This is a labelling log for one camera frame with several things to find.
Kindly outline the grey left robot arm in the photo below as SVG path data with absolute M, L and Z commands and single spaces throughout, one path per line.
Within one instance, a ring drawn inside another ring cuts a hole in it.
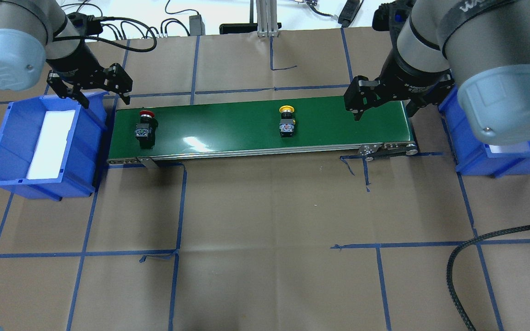
M 0 0 L 0 90 L 23 91 L 50 66 L 47 84 L 62 99 L 90 102 L 84 90 L 113 92 L 130 103 L 133 80 L 119 63 L 103 67 L 86 44 L 102 17 L 65 13 L 54 0 Z

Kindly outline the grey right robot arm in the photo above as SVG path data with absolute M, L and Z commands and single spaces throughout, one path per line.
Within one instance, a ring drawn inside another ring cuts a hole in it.
M 451 73 L 474 136 L 530 141 L 530 0 L 417 0 L 379 77 L 353 78 L 346 111 L 359 121 L 389 101 L 424 96 Z

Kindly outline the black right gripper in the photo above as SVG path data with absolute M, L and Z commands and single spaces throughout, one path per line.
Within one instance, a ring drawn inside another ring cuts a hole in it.
M 398 51 L 391 51 L 376 80 L 364 76 L 351 80 L 343 94 L 344 105 L 360 121 L 365 111 L 380 107 L 381 100 L 409 100 L 405 111 L 410 119 L 427 103 L 441 103 L 454 83 L 449 69 L 427 73 L 408 65 Z

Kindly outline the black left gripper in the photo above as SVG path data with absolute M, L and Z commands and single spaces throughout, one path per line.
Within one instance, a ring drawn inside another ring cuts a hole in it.
M 89 109 L 90 101 L 81 89 L 103 89 L 118 95 L 130 105 L 133 80 L 119 63 L 103 68 L 87 44 L 78 44 L 71 54 L 63 58 L 47 59 L 51 70 L 47 75 L 48 86 L 61 98 L 69 98 Z

